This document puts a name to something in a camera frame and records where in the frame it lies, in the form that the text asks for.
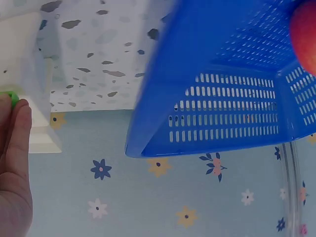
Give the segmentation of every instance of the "white cabinet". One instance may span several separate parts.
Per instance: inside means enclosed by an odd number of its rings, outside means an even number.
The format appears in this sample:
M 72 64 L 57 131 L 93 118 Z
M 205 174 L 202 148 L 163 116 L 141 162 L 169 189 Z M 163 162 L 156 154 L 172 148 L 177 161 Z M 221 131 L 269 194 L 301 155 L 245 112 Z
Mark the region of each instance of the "white cabinet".
M 37 12 L 0 21 L 0 91 L 14 91 L 29 101 L 33 126 L 30 153 L 61 152 L 49 126 L 52 61 L 36 47 L 41 23 Z

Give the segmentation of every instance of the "yellow flower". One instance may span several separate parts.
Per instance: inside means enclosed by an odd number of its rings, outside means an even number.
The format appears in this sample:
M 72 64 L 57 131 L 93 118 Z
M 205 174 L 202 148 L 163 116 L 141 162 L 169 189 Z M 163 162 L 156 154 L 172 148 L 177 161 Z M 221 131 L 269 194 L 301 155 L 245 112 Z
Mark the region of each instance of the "yellow flower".
M 151 165 L 148 171 L 155 173 L 156 177 L 166 174 L 167 169 L 171 169 L 171 165 L 168 164 L 168 158 L 148 159 L 147 163 Z
M 198 219 L 195 210 L 189 210 L 187 206 L 183 207 L 183 211 L 177 212 L 179 216 L 178 225 L 184 225 L 185 228 L 192 226 L 194 220 Z
M 51 113 L 50 114 L 50 126 L 54 130 L 58 130 L 61 128 L 63 124 L 66 124 L 66 120 L 64 119 L 65 113 Z
M 316 133 L 313 133 L 312 135 L 308 136 L 308 140 L 311 144 L 314 144 L 316 142 Z

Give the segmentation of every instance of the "flower print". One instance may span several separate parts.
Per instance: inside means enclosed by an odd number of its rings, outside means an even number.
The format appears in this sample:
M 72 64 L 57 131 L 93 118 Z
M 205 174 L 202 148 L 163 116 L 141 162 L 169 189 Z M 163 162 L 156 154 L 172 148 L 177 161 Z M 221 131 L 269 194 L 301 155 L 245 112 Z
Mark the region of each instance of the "flower print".
M 50 114 L 50 126 L 54 130 L 59 130 L 62 125 L 66 124 L 64 119 L 66 113 L 51 113 Z
M 303 202 L 303 205 L 306 203 L 306 197 L 308 194 L 306 193 L 306 185 L 305 182 L 303 181 L 303 186 L 300 189 L 300 200 Z
M 156 177 L 166 174 L 167 169 L 171 169 L 168 158 L 152 158 L 148 159 L 147 163 L 151 165 L 148 171 L 153 172 Z
M 276 159 L 281 160 L 281 154 L 280 154 L 280 148 L 279 147 L 275 147 L 275 155 L 276 155 Z
M 215 167 L 213 169 L 213 175 L 218 176 L 221 174 L 221 167 Z
M 306 224 L 302 224 L 302 225 L 301 225 L 301 231 L 300 231 L 300 233 L 301 233 L 302 236 L 307 235 L 307 227 L 306 227 Z
M 184 206 L 183 211 L 177 212 L 176 215 L 179 216 L 178 225 L 184 225 L 185 228 L 192 226 L 194 220 L 198 219 L 196 211 L 189 210 L 187 206 Z
M 310 136 L 308 136 L 308 141 L 311 144 L 314 144 L 316 142 L 316 133 L 311 134 Z
M 285 189 L 280 189 L 280 197 L 282 198 L 282 200 L 284 200 L 286 198 Z
M 242 195 L 241 201 L 243 202 L 245 206 L 250 205 L 254 201 L 253 193 L 251 193 L 249 189 L 247 189 L 245 193 L 241 193 L 241 195 Z
M 90 208 L 88 210 L 89 213 L 92 213 L 93 219 L 95 218 L 102 218 L 103 215 L 107 215 L 108 212 L 106 211 L 106 204 L 101 204 L 100 199 L 96 199 L 95 202 L 89 201 L 88 202 Z
M 206 164 L 210 169 L 207 170 L 206 174 L 213 173 L 213 175 L 218 177 L 218 181 L 221 182 L 222 180 L 222 170 L 227 169 L 226 167 L 222 166 L 221 156 L 219 153 L 215 153 L 216 158 L 212 158 L 210 153 L 206 153 L 206 156 L 199 157 L 201 160 L 211 161 L 211 163 Z
M 285 228 L 284 217 L 282 217 L 281 220 L 278 220 L 278 221 L 277 221 L 277 226 L 276 226 L 276 228 L 277 228 L 277 231 L 278 231 L 278 232 L 282 231 L 282 230 Z
M 112 169 L 111 166 L 107 166 L 105 165 L 105 160 L 102 159 L 101 162 L 97 162 L 96 160 L 93 161 L 93 164 L 95 165 L 95 167 L 93 167 L 91 169 L 91 172 L 94 173 L 94 178 L 97 179 L 97 178 L 101 178 L 101 180 L 104 179 L 104 176 L 107 176 L 107 177 L 111 177 L 110 174 L 109 174 L 109 171 Z

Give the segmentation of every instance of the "blue flower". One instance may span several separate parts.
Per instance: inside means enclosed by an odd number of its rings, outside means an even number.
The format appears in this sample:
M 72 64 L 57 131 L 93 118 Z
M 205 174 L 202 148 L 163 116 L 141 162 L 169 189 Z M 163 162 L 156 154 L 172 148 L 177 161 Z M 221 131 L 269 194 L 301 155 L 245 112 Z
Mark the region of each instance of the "blue flower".
M 275 152 L 276 159 L 281 160 L 281 155 L 280 155 L 280 149 L 279 149 L 279 147 L 275 147 L 275 149 L 276 149 L 276 152 Z
M 285 228 L 284 217 L 282 217 L 281 220 L 278 220 L 277 223 L 278 224 L 277 224 L 276 228 L 277 228 L 277 231 L 280 232 L 280 231 L 282 231 Z
M 94 172 L 94 178 L 97 179 L 97 178 L 101 178 L 101 180 L 104 179 L 104 176 L 107 176 L 107 177 L 111 177 L 110 174 L 109 174 L 109 171 L 112 169 L 111 166 L 106 166 L 105 165 L 105 160 L 102 159 L 101 162 L 97 162 L 96 160 L 93 161 L 95 167 L 93 167 L 91 169 L 91 172 Z

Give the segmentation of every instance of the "white flower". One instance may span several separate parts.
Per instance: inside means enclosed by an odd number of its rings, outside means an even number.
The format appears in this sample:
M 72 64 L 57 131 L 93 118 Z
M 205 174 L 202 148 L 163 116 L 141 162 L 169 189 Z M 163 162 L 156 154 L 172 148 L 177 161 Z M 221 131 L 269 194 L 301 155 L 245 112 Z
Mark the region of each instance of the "white flower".
M 107 211 L 105 208 L 107 207 L 106 204 L 101 204 L 100 199 L 96 199 L 95 202 L 89 201 L 88 202 L 90 209 L 88 212 L 92 213 L 93 218 L 102 218 L 102 215 L 107 215 Z
M 250 205 L 251 202 L 254 201 L 253 193 L 251 193 L 249 189 L 247 189 L 245 193 L 241 193 L 241 195 L 242 195 L 241 201 L 243 202 L 243 204 L 245 204 L 245 206 Z
M 284 200 L 286 198 L 285 189 L 280 189 L 280 197 L 282 198 L 282 200 Z

